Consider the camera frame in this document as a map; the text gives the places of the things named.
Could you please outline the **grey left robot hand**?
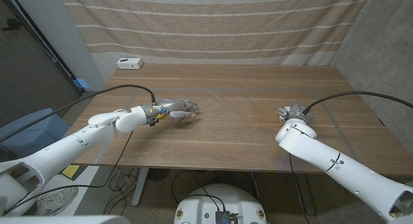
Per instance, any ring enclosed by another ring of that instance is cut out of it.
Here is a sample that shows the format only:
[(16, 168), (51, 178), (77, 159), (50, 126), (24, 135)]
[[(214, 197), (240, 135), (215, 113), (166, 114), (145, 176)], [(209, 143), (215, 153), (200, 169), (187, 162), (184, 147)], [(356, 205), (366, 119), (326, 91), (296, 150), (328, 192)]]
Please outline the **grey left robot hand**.
[(199, 111), (196, 103), (186, 99), (162, 99), (149, 108), (146, 113), (147, 118), (157, 117), (160, 114), (167, 114), (172, 118), (183, 118), (195, 116)]

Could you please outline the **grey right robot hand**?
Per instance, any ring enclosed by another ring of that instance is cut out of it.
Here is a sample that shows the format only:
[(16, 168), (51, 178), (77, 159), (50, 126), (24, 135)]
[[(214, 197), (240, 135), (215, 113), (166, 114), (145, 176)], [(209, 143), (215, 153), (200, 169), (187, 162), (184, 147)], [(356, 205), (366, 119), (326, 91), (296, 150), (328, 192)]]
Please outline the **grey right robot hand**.
[(291, 106), (278, 108), (279, 120), (281, 123), (285, 123), (289, 119), (300, 119), (305, 123), (313, 120), (311, 111), (304, 114), (306, 107), (299, 101), (294, 100)]

